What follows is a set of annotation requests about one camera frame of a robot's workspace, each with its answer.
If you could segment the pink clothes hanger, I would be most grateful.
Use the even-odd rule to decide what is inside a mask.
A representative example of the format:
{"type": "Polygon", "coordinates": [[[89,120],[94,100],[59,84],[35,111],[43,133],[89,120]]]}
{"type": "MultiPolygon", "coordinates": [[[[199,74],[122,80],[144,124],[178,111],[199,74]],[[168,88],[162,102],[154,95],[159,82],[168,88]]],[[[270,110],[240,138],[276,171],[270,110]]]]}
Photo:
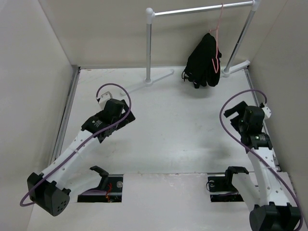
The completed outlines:
{"type": "Polygon", "coordinates": [[[214,30],[210,30],[210,31],[209,31],[209,32],[212,32],[212,31],[215,31],[215,32],[216,32],[216,34],[215,34],[215,40],[216,40],[216,55],[215,55],[215,58],[212,58],[212,65],[213,65],[215,74],[217,74],[218,71],[219,71],[219,59],[218,59],[218,32],[219,32],[219,25],[220,25],[220,22],[221,22],[222,13],[223,13],[223,8],[224,8],[224,3],[221,4],[220,15],[219,15],[219,18],[218,18],[218,23],[217,23],[216,28],[215,28],[214,30]]]}

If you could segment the black trousers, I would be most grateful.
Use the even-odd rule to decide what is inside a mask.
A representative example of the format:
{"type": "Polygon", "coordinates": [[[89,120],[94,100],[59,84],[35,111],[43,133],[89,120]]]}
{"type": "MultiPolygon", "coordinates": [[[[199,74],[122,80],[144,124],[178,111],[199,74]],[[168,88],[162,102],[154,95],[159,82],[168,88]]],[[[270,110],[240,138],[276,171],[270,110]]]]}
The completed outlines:
{"type": "Polygon", "coordinates": [[[220,80],[221,57],[216,39],[206,33],[189,56],[181,78],[193,83],[196,89],[216,86],[220,80]]]}

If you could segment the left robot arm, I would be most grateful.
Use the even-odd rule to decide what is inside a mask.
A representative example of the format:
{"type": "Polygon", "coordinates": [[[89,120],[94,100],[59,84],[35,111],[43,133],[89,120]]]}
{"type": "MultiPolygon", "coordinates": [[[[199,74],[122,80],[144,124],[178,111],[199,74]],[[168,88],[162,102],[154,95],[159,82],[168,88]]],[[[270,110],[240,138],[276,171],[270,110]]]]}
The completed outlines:
{"type": "Polygon", "coordinates": [[[109,99],[103,109],[89,117],[68,148],[37,174],[27,178],[28,197],[53,217],[61,214],[70,201],[67,181],[76,172],[85,155],[116,130],[133,122],[131,101],[109,99]]]}

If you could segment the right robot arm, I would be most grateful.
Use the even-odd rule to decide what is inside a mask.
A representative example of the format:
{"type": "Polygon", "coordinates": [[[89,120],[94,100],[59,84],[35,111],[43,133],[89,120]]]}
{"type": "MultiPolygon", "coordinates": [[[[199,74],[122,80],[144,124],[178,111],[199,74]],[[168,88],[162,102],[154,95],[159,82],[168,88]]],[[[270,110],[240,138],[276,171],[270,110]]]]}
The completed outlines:
{"type": "Polygon", "coordinates": [[[294,231],[302,225],[301,211],[292,206],[279,179],[273,159],[273,146],[268,134],[262,131],[263,121],[270,117],[269,108],[249,106],[242,101],[223,115],[231,119],[232,127],[240,134],[240,144],[250,159],[257,184],[245,167],[228,167],[223,185],[237,190],[249,210],[253,231],[294,231]]]}

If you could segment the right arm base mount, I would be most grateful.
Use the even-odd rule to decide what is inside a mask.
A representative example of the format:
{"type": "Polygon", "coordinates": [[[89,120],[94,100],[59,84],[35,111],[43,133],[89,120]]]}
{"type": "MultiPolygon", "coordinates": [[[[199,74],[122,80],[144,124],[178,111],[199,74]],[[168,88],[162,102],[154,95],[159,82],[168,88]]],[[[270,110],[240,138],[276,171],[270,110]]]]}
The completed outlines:
{"type": "Polygon", "coordinates": [[[210,192],[210,201],[213,203],[243,202],[238,190],[226,182],[223,175],[210,175],[207,177],[206,189],[210,192]]]}

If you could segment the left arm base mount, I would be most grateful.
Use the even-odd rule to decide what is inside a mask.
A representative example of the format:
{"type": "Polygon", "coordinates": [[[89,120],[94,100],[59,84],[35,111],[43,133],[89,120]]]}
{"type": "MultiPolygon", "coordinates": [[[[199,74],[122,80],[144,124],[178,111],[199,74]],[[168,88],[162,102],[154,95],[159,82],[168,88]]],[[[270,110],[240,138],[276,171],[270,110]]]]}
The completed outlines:
{"type": "Polygon", "coordinates": [[[121,203],[124,184],[124,175],[110,175],[98,166],[90,168],[97,180],[92,180],[93,186],[86,189],[77,196],[78,203],[121,203]]]}

